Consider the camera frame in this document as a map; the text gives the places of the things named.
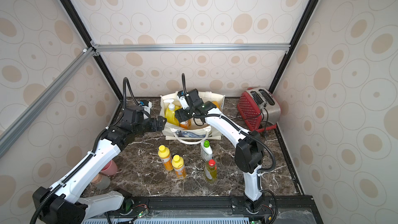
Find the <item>yellow pump dish soap bottle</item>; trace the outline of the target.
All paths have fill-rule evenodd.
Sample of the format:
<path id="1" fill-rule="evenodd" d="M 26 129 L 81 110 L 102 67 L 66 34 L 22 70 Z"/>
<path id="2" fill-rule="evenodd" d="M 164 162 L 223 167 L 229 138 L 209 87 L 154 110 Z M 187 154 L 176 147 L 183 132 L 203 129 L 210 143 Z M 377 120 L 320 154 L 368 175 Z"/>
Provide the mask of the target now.
<path id="1" fill-rule="evenodd" d="M 164 103 L 167 105 L 167 107 L 165 108 L 165 118 L 167 119 L 167 122 L 179 127 L 180 124 L 175 117 L 175 114 L 176 111 L 179 110 L 181 107 L 175 105 L 173 99 L 166 99 L 164 100 Z"/>

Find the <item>orange bottle yellow cap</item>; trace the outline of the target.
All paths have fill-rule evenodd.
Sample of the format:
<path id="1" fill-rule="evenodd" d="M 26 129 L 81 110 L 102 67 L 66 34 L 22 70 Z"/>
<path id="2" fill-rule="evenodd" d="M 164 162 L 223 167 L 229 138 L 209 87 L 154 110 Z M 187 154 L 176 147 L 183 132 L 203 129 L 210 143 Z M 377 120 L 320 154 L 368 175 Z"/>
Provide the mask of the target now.
<path id="1" fill-rule="evenodd" d="M 158 148 L 158 156 L 160 157 L 165 169 L 167 171 L 172 171 L 172 157 L 169 148 L 164 145 L 159 146 Z"/>
<path id="2" fill-rule="evenodd" d="M 184 160 L 181 156 L 175 155 L 172 159 L 172 166 L 178 179 L 184 179 L 187 176 L 184 166 Z"/>
<path id="3" fill-rule="evenodd" d="M 186 129 L 186 130 L 189 130 L 190 127 L 191 127 L 191 120 L 189 119 L 189 120 L 180 122 L 179 125 L 180 125 L 181 128 L 184 128 L 184 129 Z"/>

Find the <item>orange pump dish soap bottle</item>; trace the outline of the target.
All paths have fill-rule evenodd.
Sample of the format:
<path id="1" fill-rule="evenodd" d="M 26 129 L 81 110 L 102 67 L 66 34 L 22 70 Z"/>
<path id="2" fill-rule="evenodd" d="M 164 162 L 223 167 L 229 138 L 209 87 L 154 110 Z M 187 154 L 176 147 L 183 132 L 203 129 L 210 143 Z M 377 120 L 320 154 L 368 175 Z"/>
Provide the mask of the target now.
<path id="1" fill-rule="evenodd" d="M 219 104 L 217 101 L 212 101 L 212 103 L 216 106 L 217 109 L 221 110 Z"/>

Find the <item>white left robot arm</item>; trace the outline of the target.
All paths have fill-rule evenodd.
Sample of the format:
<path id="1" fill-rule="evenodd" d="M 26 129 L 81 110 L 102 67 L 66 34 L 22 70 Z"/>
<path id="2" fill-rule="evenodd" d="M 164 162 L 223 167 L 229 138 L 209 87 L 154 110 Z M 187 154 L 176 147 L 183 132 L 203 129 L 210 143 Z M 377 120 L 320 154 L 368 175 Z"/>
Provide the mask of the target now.
<path id="1" fill-rule="evenodd" d="M 94 200 L 80 196 L 106 164 L 137 136 L 163 131 L 166 122 L 166 118 L 159 116 L 106 127 L 97 136 L 92 150 L 71 171 L 50 187 L 39 187 L 33 193 L 35 212 L 30 222 L 80 224 L 93 216 L 119 209 L 126 197 L 118 191 L 97 196 Z"/>

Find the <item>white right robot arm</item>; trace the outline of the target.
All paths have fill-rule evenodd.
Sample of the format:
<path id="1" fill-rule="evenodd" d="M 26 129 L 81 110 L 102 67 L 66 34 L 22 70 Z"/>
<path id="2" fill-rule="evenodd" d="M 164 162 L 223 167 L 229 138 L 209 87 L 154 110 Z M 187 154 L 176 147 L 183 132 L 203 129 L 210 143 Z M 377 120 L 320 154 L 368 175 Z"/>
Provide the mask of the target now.
<path id="1" fill-rule="evenodd" d="M 234 161 L 244 173 L 245 197 L 253 205 L 261 203 L 263 193 L 259 174 L 271 172 L 276 167 L 272 151 L 260 141 L 260 135 L 248 131 L 224 115 L 212 102 L 206 102 L 193 110 L 190 108 L 176 111 L 176 118 L 184 122 L 191 118 L 200 119 L 223 134 L 235 147 Z"/>

